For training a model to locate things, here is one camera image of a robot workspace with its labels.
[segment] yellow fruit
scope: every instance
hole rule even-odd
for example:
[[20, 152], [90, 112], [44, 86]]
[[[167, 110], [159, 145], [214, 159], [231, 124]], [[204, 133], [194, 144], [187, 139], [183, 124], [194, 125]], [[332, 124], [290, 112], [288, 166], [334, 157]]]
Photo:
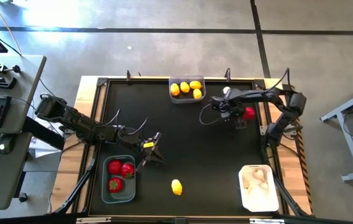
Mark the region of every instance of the yellow fruit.
[[186, 82], [181, 82], [181, 91], [184, 93], [189, 93], [190, 87]]
[[193, 90], [193, 98], [198, 99], [201, 97], [201, 91], [199, 89]]
[[201, 83], [199, 81], [192, 81], [190, 82], [189, 84], [190, 88], [192, 89], [200, 89], [202, 86], [201, 86]]
[[182, 194], [182, 185], [181, 182], [179, 182], [179, 180], [173, 180], [171, 182], [171, 188], [172, 188], [172, 192], [176, 195], [181, 195]]
[[179, 86], [178, 84], [174, 83], [170, 87], [170, 93], [173, 96], [178, 96], [179, 95]]

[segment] concrete floor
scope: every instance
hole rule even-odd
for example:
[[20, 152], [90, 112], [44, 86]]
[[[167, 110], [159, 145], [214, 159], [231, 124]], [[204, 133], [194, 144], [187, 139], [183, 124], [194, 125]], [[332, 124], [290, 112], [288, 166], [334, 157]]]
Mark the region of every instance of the concrete floor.
[[[353, 0], [256, 0], [262, 29], [353, 30]], [[249, 0], [16, 1], [1, 12], [10, 26], [77, 28], [254, 29]], [[48, 57], [42, 80], [73, 104], [82, 75], [190, 75], [264, 77], [255, 34], [134, 34], [14, 32], [24, 54]], [[0, 38], [13, 45], [7, 32]], [[319, 117], [353, 96], [353, 35], [264, 35], [272, 77], [291, 68], [291, 82], [308, 98], [304, 126], [316, 216], [353, 220], [353, 159], [340, 128]], [[62, 88], [68, 83], [69, 88]], [[39, 85], [37, 93], [45, 92]], [[29, 170], [57, 169], [56, 155], [31, 161]], [[55, 172], [28, 173], [22, 190], [31, 201], [0, 217], [47, 210]]]

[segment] red fruit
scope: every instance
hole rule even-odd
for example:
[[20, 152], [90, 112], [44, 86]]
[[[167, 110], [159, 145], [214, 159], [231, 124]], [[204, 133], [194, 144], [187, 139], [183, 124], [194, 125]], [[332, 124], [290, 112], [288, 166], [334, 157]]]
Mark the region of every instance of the red fruit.
[[255, 118], [255, 110], [252, 107], [246, 107], [244, 111], [243, 118], [246, 120], [254, 119]]
[[108, 190], [111, 193], [117, 193], [120, 192], [122, 190], [122, 179], [120, 177], [112, 177], [109, 181], [108, 181]]
[[134, 176], [135, 169], [132, 164], [124, 164], [121, 167], [121, 175], [123, 178], [132, 178]]
[[120, 160], [110, 161], [108, 164], [108, 171], [113, 175], [120, 175], [122, 163]]

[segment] wooden table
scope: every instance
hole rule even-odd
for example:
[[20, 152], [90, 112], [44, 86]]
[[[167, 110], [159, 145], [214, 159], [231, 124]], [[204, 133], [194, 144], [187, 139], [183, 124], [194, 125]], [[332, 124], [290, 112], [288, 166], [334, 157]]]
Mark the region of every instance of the wooden table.
[[[94, 101], [94, 94], [96, 91], [96, 84], [99, 77], [96, 76], [83, 76], [80, 81], [80, 86], [78, 89], [76, 101], [74, 107], [81, 113], [90, 116], [91, 109]], [[276, 82], [279, 81], [277, 78], [266, 78], [264, 79], [266, 88], [270, 88]], [[98, 109], [96, 110], [95, 120], [99, 121], [100, 112], [103, 106], [104, 89], [102, 88], [99, 94]], [[265, 113], [263, 110], [263, 104], [260, 104], [262, 120], [266, 121]], [[269, 105], [270, 115], [272, 121], [275, 121], [279, 115], [279, 110], [274, 105]], [[280, 160], [280, 165], [282, 168], [283, 182], [286, 189], [289, 191], [294, 200], [306, 213], [311, 214], [311, 203], [310, 203], [310, 189], [309, 182], [306, 173], [305, 166], [305, 152], [303, 150], [301, 134], [298, 133], [298, 144], [301, 152], [301, 160], [297, 156], [285, 149], [283, 146], [278, 147], [278, 155]], [[65, 148], [71, 146], [77, 142], [75, 136], [71, 136], [66, 140]], [[296, 142], [283, 138], [282, 143], [295, 151], [297, 150]], [[83, 155], [83, 144], [79, 144], [73, 148], [68, 149], [62, 155], [62, 159], [58, 168], [58, 175], [55, 180], [55, 185], [53, 187], [52, 194], [52, 207], [53, 209], [58, 208], [70, 195], [71, 191], [74, 189], [77, 178], [78, 171], [81, 164], [81, 158]], [[89, 150], [88, 161], [86, 167], [90, 164], [90, 159], [92, 158], [93, 147]], [[81, 190], [80, 201], [78, 202], [78, 212], [82, 211], [85, 202], [87, 184]]]

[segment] yellow lemon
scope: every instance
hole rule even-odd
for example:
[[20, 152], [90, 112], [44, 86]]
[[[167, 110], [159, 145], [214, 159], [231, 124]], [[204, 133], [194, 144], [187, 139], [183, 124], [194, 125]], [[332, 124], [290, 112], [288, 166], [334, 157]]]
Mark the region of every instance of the yellow lemon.
[[181, 91], [184, 93], [189, 93], [190, 87], [186, 82], [181, 82]]
[[201, 91], [199, 89], [193, 90], [193, 98], [198, 99], [201, 97]]
[[192, 89], [200, 89], [202, 86], [201, 86], [201, 83], [199, 81], [192, 81], [190, 82], [189, 84], [190, 88]]
[[170, 93], [173, 96], [178, 96], [179, 95], [179, 86], [178, 84], [174, 83], [170, 87]]
[[176, 195], [181, 195], [182, 194], [182, 185], [179, 180], [175, 179], [171, 182], [171, 188], [172, 192]]

